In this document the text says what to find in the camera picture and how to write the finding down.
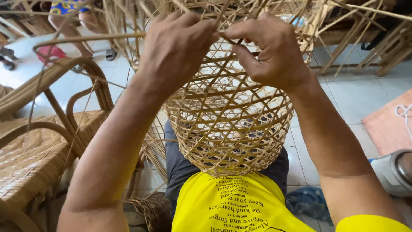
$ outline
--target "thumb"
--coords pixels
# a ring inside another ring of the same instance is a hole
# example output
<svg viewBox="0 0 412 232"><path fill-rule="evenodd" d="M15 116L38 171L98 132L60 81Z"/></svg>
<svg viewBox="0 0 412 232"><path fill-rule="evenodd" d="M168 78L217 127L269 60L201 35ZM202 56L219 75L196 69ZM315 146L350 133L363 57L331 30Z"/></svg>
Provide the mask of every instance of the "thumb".
<svg viewBox="0 0 412 232"><path fill-rule="evenodd" d="M249 76L253 78L259 70L259 62L255 56L249 51L249 49L247 49L247 47L240 44L233 45L232 51L237 55L240 65L243 66Z"/></svg>

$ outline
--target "hand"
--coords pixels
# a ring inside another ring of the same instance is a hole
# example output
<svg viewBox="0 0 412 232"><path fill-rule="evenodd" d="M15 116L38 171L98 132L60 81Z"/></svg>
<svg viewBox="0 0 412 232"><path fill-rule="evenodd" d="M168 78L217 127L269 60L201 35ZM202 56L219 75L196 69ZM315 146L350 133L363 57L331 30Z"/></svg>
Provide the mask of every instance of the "hand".
<svg viewBox="0 0 412 232"><path fill-rule="evenodd" d="M263 13L258 19L248 19L229 27L225 36L254 42L262 50L256 59L243 45L232 48L240 64L256 82L288 93L316 78L303 61L293 26L279 17Z"/></svg>
<svg viewBox="0 0 412 232"><path fill-rule="evenodd" d="M167 98L199 71L210 46L219 39L215 20L193 13L159 15L147 32L137 72L140 84Z"/></svg>

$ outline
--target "yellow t-shirt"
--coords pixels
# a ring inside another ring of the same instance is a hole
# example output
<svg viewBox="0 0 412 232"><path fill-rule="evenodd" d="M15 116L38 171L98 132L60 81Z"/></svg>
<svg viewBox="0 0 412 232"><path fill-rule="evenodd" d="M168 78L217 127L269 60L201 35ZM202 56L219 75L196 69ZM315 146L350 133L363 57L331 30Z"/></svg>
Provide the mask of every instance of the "yellow t-shirt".
<svg viewBox="0 0 412 232"><path fill-rule="evenodd" d="M172 232L314 232L285 206L280 188L259 173L214 178L197 173L180 190ZM337 232L411 232L392 219L357 215Z"/></svg>

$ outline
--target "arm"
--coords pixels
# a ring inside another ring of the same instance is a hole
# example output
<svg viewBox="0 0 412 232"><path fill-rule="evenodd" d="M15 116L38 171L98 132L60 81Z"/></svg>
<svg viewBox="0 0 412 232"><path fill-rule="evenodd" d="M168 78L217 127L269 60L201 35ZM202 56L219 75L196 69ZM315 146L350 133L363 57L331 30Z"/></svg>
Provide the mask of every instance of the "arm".
<svg viewBox="0 0 412 232"><path fill-rule="evenodd" d="M278 17L263 14L257 20L235 24L225 35L247 38L259 46L262 52L258 59L242 45L235 45L233 51L253 80L280 88L290 97L334 224L360 214L405 223L355 135L303 62L294 28Z"/></svg>
<svg viewBox="0 0 412 232"><path fill-rule="evenodd" d="M217 40L215 24L199 22L194 14L155 19L145 38L141 69L80 159L58 231L128 231L121 196L143 138L162 103L199 70Z"/></svg>

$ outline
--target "white rope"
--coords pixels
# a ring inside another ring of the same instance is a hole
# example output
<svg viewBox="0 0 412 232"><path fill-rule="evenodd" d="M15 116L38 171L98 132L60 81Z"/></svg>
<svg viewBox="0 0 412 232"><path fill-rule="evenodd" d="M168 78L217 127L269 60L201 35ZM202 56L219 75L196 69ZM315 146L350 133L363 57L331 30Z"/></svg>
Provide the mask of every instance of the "white rope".
<svg viewBox="0 0 412 232"><path fill-rule="evenodd" d="M399 109L399 108L402 108L402 109L403 109L403 113L401 113L401 114L398 113L398 109ZM395 114L398 115L398 116L401 116L401 117L405 117L406 129L408 130L409 138L410 138L411 141L412 141L411 129L410 129L409 126L408 126L408 112L409 112L409 110L411 110L411 108L412 108L412 104L411 104L408 108L405 108L405 106L399 105L399 106L397 106L397 107L395 108Z"/></svg>

